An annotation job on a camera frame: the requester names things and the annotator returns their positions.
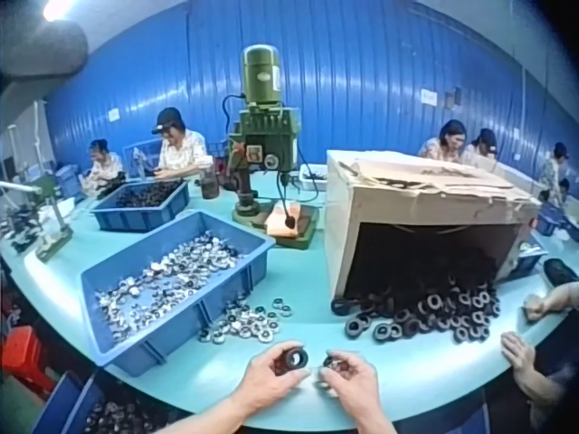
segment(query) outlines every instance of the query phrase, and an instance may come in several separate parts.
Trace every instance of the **metal wall panel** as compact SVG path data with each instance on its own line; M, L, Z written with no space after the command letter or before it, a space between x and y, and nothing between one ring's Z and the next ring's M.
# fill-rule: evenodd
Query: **metal wall panel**
M101 46L80 74L56 90L46 104L54 155L59 163L90 167L88 146L104 137L109 149L152 137L157 113L178 107L191 117L187 85L186 5L131 27ZM109 110L120 119L109 122Z
M254 43L280 51L283 100L300 110L299 145L311 163L324 162L330 148L415 154L450 118L465 123L468 141L482 127L493 128L499 159L528 175L537 176L555 141L566 141L579 156L576 123L536 80L527 75L524 101L518 63L423 5L190 0L185 9L188 14L177 7L129 29L52 96L57 157L86 162L94 137L106 137L113 148L149 138L166 105L178 106L208 142L222 140L221 102L242 91L241 52ZM151 54L157 52L162 60ZM445 95L456 88L461 104L446 108ZM436 107L422 104L421 89L438 93ZM241 106L230 100L233 119ZM121 120L110 124L112 107L122 108Z

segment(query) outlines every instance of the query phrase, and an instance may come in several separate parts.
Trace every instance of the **glass jar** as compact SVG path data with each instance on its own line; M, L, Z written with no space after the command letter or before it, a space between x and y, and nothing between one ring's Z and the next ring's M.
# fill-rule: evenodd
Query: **glass jar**
M219 196L219 183L215 174L214 158L203 156L199 161L199 183L204 199L214 199Z

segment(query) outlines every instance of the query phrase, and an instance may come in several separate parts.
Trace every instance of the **fluorescent light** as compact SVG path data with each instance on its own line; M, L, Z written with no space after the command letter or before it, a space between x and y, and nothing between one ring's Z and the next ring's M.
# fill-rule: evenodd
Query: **fluorescent light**
M46 21L61 20L71 10L75 0L50 0L44 7Z

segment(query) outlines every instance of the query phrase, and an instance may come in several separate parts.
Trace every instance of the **human hand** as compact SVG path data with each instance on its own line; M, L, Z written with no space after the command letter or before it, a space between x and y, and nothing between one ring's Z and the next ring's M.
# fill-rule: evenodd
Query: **human hand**
M175 171L174 170L166 170L166 169L157 169L155 170L155 179L157 180L164 180L169 178L175 178Z
M302 346L297 341L284 341L252 358L242 382L232 394L232 400L245 410L247 416L284 398L309 375L306 368L280 376L273 371L275 361L284 351Z
M523 310L529 321L537 321L546 313L545 302L543 298L532 294L525 300Z
M357 354L338 350L327 353L335 360L345 362L340 366L347 366L339 373L329 368L320 371L320 376L334 389L344 410L355 420L373 418L377 412L382 414L374 366Z
M503 355L513 366L515 378L535 370L535 348L527 344L517 333L503 333L500 337L500 347Z

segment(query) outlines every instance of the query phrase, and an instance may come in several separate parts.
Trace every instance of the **workbench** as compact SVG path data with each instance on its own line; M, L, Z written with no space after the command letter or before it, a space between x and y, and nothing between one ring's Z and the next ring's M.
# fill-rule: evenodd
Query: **workbench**
M277 197L274 173L254 174L252 186L260 196ZM199 187L189 184L188 210L204 209L231 218L236 195L222 191L212 201L201 197ZM314 192L288 188L290 199L307 200ZM320 207L320 221L309 250L274 248L269 252L268 272L249 298L252 307L270 308L275 297L291 306L293 316L282 318L277 340L298 339L309 354L309 367L319 367L328 348L361 353L378 372L384 410L391 420L404 420L436 409L477 390L503 373L508 363L499 350L503 332L515 330L537 345L564 319L550 315L535 325L523 317L521 306L529 294L543 296L548 285L540 273L508 282L498 288L502 314L493 319L490 339L483 344L452 342L451 335L430 333L411 340L376 344L371 333L355 341L344 334L345 319L330 310L327 264L324 252L324 194L311 203ZM137 233L99 231L90 214L90 203L81 203L71 216L71 241L46 264L33 248L16 255L6 242L2 254L12 278L40 315L74 348L92 358L82 323L81 273L101 260L147 236ZM574 241L536 236L551 257L559 257L579 272L579 249ZM190 340L172 353L165 365L133 378L115 367L109 372L161 401L194 413L207 409L232 392L247 363L266 348L258 340L228 338L224 344L202 344ZM262 429L339 430L353 427L339 402L314 384L311 376L288 399L247 420Z

